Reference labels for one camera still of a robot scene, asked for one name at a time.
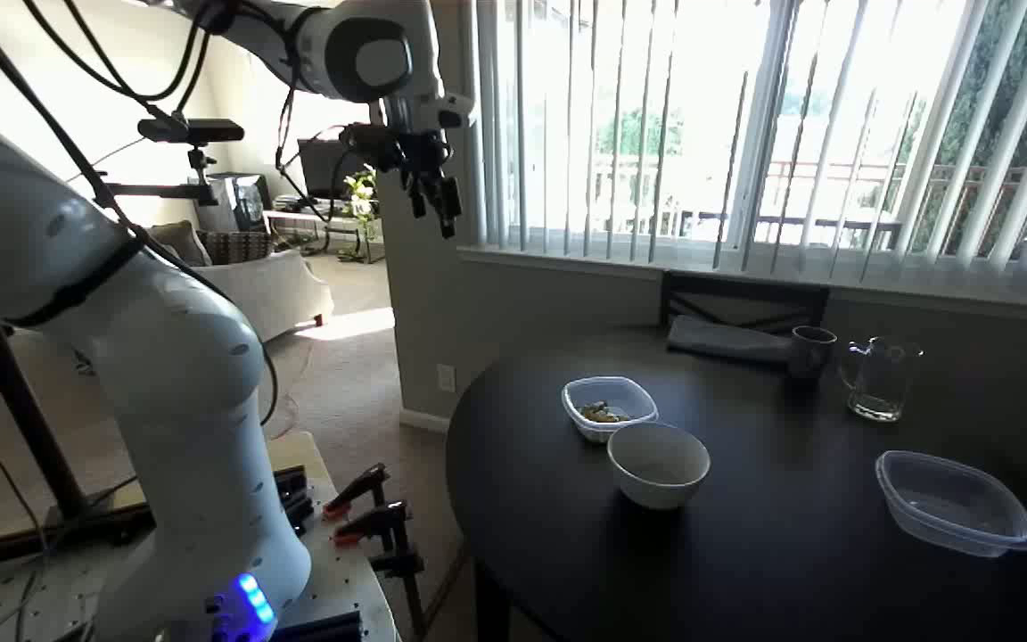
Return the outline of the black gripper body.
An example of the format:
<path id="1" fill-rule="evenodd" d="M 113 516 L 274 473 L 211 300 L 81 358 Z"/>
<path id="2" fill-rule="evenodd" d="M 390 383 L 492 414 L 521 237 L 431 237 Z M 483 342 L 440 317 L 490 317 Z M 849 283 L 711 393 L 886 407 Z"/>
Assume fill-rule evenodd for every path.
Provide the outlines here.
<path id="1" fill-rule="evenodd" d="M 390 124 L 347 124 L 338 138 L 377 170 L 397 170 L 408 187 L 447 188 L 451 141 L 444 133 L 401 133 Z"/>

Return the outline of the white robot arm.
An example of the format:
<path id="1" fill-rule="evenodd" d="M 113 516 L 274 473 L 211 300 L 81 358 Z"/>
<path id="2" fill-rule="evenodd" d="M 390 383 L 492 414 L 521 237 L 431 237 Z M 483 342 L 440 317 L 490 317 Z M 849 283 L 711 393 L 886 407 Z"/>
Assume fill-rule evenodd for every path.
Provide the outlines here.
<path id="1" fill-rule="evenodd" d="M 385 159 L 455 219 L 447 135 L 472 105 L 440 76 L 431 0 L 145 0 L 294 90 L 385 112 Z M 0 320 L 94 360 L 155 533 L 95 603 L 95 642 L 269 642 L 309 585 L 264 448 L 264 346 L 243 309 L 0 135 Z"/>

